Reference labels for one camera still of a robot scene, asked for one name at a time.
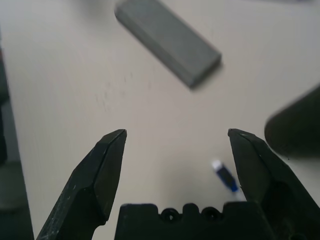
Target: dark object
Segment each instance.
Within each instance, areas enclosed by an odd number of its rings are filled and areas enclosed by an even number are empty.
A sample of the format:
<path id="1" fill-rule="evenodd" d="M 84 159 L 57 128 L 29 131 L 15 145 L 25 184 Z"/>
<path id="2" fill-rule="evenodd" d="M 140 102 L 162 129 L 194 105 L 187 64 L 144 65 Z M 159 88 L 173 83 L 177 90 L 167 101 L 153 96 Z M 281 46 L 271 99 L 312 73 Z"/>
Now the dark object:
<path id="1" fill-rule="evenodd" d="M 90 240 L 108 221 L 120 178 L 126 130 L 105 135 L 72 172 L 37 240 Z"/>
<path id="2" fill-rule="evenodd" d="M 296 158 L 320 157 L 320 86 L 266 124 L 265 139 L 277 153 Z"/>
<path id="3" fill-rule="evenodd" d="M 222 214 L 213 207 L 200 214 L 194 204 L 184 205 L 182 212 L 165 209 L 159 216 L 153 204 L 123 205 L 114 239 L 276 240 L 263 211 L 254 202 L 227 203 Z"/>
<path id="4" fill-rule="evenodd" d="M 261 206 L 277 239 L 320 239 L 320 209 L 289 166 L 255 135 L 228 135 L 243 193 Z"/>
<path id="5" fill-rule="evenodd" d="M 189 87 L 221 61 L 219 52 L 157 0 L 127 0 L 115 16 Z"/>
<path id="6" fill-rule="evenodd" d="M 318 240 L 320 210 L 303 185 L 255 135 L 228 132 L 238 177 L 248 202 L 201 213 L 190 203 L 182 214 L 158 213 L 153 204 L 120 208 L 115 240 Z M 109 218 L 126 131 L 106 135 L 73 171 L 38 240 L 90 240 Z"/>

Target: gray block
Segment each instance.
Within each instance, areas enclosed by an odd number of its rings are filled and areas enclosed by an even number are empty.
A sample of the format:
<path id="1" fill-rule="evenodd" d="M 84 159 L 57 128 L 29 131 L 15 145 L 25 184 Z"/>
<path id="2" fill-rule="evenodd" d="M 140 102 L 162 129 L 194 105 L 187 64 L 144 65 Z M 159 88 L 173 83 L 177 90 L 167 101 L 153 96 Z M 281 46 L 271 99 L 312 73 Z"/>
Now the gray block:
<path id="1" fill-rule="evenodd" d="M 115 16 L 189 87 L 221 61 L 221 54 L 157 0 L 127 0 Z"/>

